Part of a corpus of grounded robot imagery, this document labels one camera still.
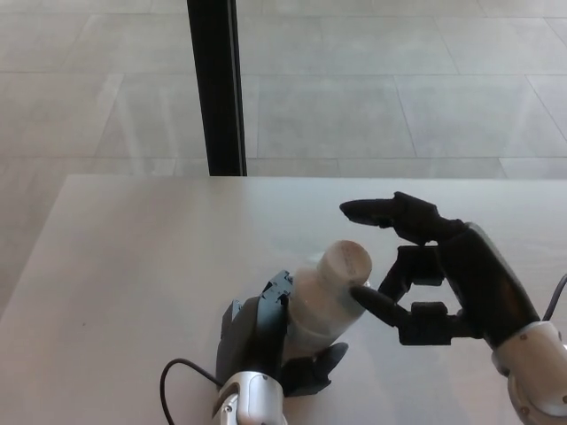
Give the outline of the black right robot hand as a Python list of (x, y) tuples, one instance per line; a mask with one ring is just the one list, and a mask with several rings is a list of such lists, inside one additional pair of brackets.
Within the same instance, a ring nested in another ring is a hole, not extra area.
[[(449, 345), (455, 338), (483, 339), (496, 349), (540, 321), (524, 286), (480, 227), (439, 214), (436, 205), (397, 192), (391, 199), (344, 202), (354, 223), (392, 228), (406, 244), (378, 289), (351, 289), (354, 300), (398, 330), (406, 346)], [(461, 308), (451, 315), (442, 302), (400, 300), (412, 286), (448, 282)]]

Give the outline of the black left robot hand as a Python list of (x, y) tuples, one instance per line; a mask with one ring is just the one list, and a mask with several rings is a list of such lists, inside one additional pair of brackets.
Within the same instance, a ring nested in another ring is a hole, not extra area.
[(233, 300), (222, 316), (215, 377), (222, 387), (239, 372), (260, 372), (276, 379), (287, 398), (311, 396), (331, 384), (329, 374), (344, 358), (348, 344), (336, 343), (314, 355), (284, 359), (288, 298), (293, 279), (283, 270), (263, 291), (244, 303)]

